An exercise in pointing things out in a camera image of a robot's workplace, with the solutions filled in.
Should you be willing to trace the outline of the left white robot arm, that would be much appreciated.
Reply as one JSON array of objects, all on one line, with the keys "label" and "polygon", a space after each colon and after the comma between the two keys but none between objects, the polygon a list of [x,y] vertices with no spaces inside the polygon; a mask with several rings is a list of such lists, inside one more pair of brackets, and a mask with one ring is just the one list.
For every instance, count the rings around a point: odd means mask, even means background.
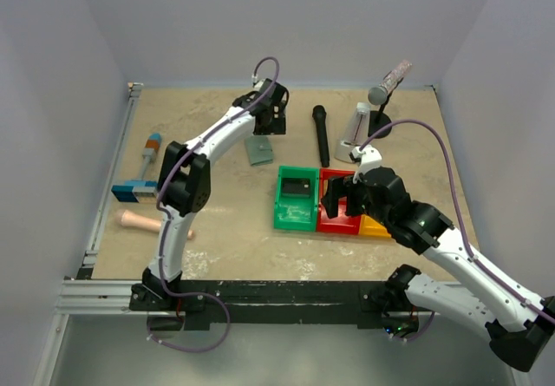
[{"label": "left white robot arm", "polygon": [[210,198],[216,161],[248,137],[285,134],[289,97],[289,90],[277,82],[257,82],[205,132],[185,143],[168,144],[158,181],[156,207],[163,217],[158,247],[141,281],[131,288],[132,311],[170,311],[181,299],[188,232]]}]

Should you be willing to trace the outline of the sage green card holder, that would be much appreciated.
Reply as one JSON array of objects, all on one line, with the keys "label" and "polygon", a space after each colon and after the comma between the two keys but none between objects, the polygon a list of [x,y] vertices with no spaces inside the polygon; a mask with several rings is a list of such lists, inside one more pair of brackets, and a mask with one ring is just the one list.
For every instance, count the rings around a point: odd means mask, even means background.
[{"label": "sage green card holder", "polygon": [[274,161],[270,140],[265,135],[253,135],[245,139],[245,150],[252,167],[268,165]]}]

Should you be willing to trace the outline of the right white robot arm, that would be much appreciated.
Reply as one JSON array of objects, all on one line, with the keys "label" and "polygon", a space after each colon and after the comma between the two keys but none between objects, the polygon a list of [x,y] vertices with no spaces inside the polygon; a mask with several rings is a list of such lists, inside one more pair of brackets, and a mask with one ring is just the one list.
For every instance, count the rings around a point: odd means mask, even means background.
[{"label": "right white robot arm", "polygon": [[397,244],[436,263],[465,289],[452,293],[415,273],[399,285],[411,304],[476,330],[502,362],[531,370],[554,334],[552,297],[543,298],[510,278],[440,210],[412,200],[391,168],[329,178],[322,198],[329,217],[337,216],[340,200],[346,201],[347,215],[379,222]]}]

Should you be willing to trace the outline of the black VIP card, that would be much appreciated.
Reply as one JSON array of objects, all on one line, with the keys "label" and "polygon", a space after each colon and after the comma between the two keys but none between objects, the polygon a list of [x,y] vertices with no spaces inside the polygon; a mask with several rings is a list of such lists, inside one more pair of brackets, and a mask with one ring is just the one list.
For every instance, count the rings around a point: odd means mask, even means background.
[{"label": "black VIP card", "polygon": [[282,178],[280,189],[284,198],[309,199],[312,195],[310,179],[306,178]]}]

